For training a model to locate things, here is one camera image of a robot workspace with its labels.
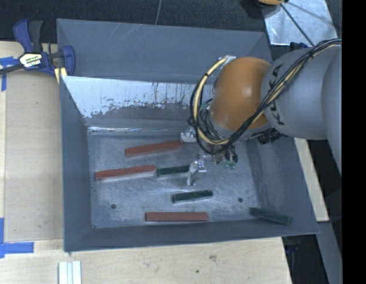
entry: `orange object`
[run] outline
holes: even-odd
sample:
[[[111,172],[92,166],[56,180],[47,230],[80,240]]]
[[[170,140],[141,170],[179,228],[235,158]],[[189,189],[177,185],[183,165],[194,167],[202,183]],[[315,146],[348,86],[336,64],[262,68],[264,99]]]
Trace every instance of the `orange object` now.
[[[222,69],[216,81],[211,103],[211,116],[217,125],[236,131],[261,103],[261,83],[270,64],[255,57],[237,58]],[[249,129],[267,123],[265,115]]]
[[[110,169],[95,172],[96,180],[128,179],[134,177],[148,177],[156,174],[155,165],[134,166],[121,169]]]
[[[206,212],[147,212],[145,221],[206,221]]]
[[[166,151],[177,150],[183,147],[180,141],[170,141],[164,143],[155,143],[144,146],[129,147],[125,149],[126,157],[139,157],[147,154],[164,153]]]

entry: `blue tape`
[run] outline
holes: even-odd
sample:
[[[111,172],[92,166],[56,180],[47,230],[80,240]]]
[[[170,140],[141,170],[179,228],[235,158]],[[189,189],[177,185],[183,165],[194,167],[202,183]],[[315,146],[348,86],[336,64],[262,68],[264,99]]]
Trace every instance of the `blue tape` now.
[[[13,57],[4,57],[4,58],[0,58],[0,65],[3,68],[6,68],[7,66],[12,66],[12,65],[16,65],[19,64],[20,62]],[[1,78],[1,91],[5,91],[7,89],[7,74],[3,74],[2,78]]]
[[[4,243],[4,218],[0,218],[0,259],[6,254],[33,252],[34,242]]]

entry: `clamp label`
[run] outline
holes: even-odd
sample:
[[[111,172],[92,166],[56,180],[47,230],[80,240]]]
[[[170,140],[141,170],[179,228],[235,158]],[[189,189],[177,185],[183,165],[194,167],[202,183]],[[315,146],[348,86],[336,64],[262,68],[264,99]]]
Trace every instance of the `clamp label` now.
[[[21,64],[26,68],[34,68],[42,65],[41,54],[25,54],[20,57]]]

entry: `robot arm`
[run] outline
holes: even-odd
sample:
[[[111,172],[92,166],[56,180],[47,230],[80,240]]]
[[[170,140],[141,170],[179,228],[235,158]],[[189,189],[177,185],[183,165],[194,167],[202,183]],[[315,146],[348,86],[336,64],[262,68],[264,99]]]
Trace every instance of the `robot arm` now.
[[[292,51],[272,64],[243,57],[224,65],[213,98],[202,102],[207,78],[191,97],[191,125],[209,154],[232,156],[237,140],[266,133],[329,140],[341,172],[341,40]]]

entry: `gray bin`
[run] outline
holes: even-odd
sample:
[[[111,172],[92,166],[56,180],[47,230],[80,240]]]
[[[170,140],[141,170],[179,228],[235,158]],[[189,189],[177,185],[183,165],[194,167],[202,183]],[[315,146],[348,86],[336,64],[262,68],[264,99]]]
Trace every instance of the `gray bin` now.
[[[177,140],[187,128],[193,87],[220,57],[271,62],[265,34],[58,20],[59,47],[76,54],[73,76],[60,81],[65,251],[209,243],[318,233],[294,140],[239,141],[234,170],[206,160],[208,172],[188,186],[184,177],[97,182],[94,172],[193,162],[199,151],[126,158],[126,147]],[[208,79],[204,96],[218,72]],[[213,197],[174,204],[173,193],[211,189]],[[293,218],[257,219],[250,207]],[[149,211],[205,211],[207,222],[145,222]]]

